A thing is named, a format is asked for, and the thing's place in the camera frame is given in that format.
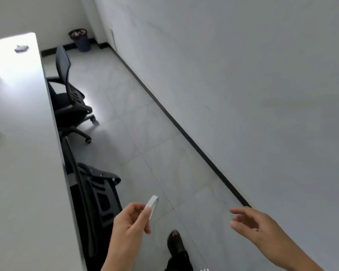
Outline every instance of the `black baseboard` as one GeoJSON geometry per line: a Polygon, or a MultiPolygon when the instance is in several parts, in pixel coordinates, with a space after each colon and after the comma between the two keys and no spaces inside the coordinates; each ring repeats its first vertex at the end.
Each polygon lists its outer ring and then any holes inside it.
{"type": "Polygon", "coordinates": [[[148,87],[140,80],[140,78],[133,72],[133,70],[127,65],[127,63],[122,59],[121,56],[112,48],[111,45],[108,45],[113,53],[121,60],[125,67],[131,72],[131,74],[136,78],[140,85],[144,88],[145,91],[151,96],[151,98],[158,104],[166,116],[171,120],[171,122],[178,128],[182,135],[190,142],[194,149],[201,155],[201,157],[206,161],[206,163],[211,167],[211,169],[216,173],[216,175],[223,181],[228,189],[235,195],[235,197],[240,201],[244,206],[250,206],[250,204],[245,200],[245,198],[237,191],[237,189],[229,182],[224,174],[216,167],[216,165],[208,158],[208,156],[200,149],[200,147],[194,142],[194,140],[187,134],[187,132],[177,123],[177,121],[168,113],[164,106],[159,102],[159,100],[153,95],[153,93],[148,89],[148,87]]]}
{"type": "MultiPolygon", "coordinates": [[[[94,38],[90,38],[89,43],[90,44],[98,44],[97,41],[94,38]]],[[[101,43],[101,44],[98,44],[98,46],[99,46],[100,49],[102,49],[102,48],[108,47],[109,44],[108,43],[101,43]]],[[[70,44],[63,45],[63,47],[64,47],[65,50],[71,50],[71,49],[77,48],[77,45],[75,43],[70,43],[70,44]]],[[[42,51],[40,51],[40,53],[41,53],[42,57],[46,57],[46,56],[55,54],[56,53],[56,47],[42,50],[42,51]]]]}

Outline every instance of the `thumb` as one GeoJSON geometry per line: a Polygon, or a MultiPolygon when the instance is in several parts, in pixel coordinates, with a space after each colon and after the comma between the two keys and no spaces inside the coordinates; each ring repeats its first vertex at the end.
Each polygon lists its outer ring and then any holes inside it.
{"type": "Polygon", "coordinates": [[[137,220],[133,224],[136,230],[143,232],[146,224],[149,222],[149,217],[151,216],[152,209],[150,207],[146,207],[138,216],[137,220]]]}
{"type": "Polygon", "coordinates": [[[233,230],[238,232],[240,235],[247,238],[249,241],[251,241],[253,244],[256,245],[257,239],[258,239],[258,232],[255,230],[252,230],[251,228],[247,227],[243,223],[239,223],[236,221],[231,221],[230,226],[233,230]]]}

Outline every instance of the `white table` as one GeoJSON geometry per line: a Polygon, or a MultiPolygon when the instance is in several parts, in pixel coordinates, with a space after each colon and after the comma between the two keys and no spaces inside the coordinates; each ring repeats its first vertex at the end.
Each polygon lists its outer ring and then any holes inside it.
{"type": "Polygon", "coordinates": [[[86,269],[69,194],[36,36],[1,39],[0,271],[86,269]]]}

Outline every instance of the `office chair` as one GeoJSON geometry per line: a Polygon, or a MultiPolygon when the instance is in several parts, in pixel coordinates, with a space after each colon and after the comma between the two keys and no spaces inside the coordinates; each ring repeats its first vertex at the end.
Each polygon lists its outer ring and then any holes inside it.
{"type": "Polygon", "coordinates": [[[68,55],[59,45],[56,52],[56,68],[58,77],[47,77],[50,99],[52,101],[55,121],[59,130],[67,135],[75,132],[85,138],[85,142],[90,144],[92,138],[83,131],[77,129],[77,126],[86,120],[96,121],[92,108],[84,103],[84,94],[69,83],[69,69],[71,66],[68,55]],[[51,82],[65,85],[66,93],[56,94],[51,82]]]}
{"type": "Polygon", "coordinates": [[[78,183],[70,191],[87,269],[100,271],[114,218],[122,211],[115,187],[121,179],[116,174],[76,163],[67,138],[63,135],[60,138],[67,174],[74,173],[78,183]]]}

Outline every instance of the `foot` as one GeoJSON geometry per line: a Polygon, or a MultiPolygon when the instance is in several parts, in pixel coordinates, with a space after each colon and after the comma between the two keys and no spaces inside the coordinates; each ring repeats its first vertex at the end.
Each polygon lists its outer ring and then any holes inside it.
{"type": "Polygon", "coordinates": [[[172,257],[182,251],[186,251],[180,233],[177,230],[173,230],[168,236],[167,247],[172,257]]]}

